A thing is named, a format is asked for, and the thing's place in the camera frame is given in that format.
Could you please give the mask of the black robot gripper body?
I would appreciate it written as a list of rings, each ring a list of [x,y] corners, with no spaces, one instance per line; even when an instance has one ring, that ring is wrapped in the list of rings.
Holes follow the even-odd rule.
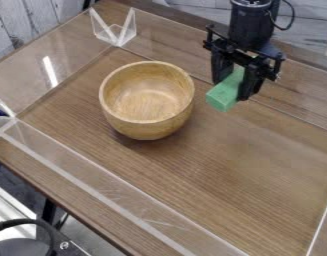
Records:
[[[224,35],[214,24],[206,26],[203,48],[226,54],[236,65],[261,67],[265,79],[276,80],[285,54],[270,43],[281,0],[230,0],[229,33]]]

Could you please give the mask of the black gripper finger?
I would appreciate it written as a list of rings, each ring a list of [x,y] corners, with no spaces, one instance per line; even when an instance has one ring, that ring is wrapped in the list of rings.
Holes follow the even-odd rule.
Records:
[[[265,77],[261,74],[261,67],[250,64],[245,68],[244,80],[238,89],[238,100],[246,101],[261,90]]]
[[[221,83],[234,71],[234,61],[222,52],[211,52],[211,72],[214,84]]]

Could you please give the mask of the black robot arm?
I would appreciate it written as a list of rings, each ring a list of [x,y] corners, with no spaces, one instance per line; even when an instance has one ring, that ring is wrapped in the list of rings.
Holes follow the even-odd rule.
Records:
[[[272,43],[276,30],[288,31],[296,22],[289,0],[229,0],[228,34],[215,24],[206,26],[203,48],[211,53],[211,79],[215,86],[234,87],[234,100],[246,101],[266,80],[280,77],[286,54]]]

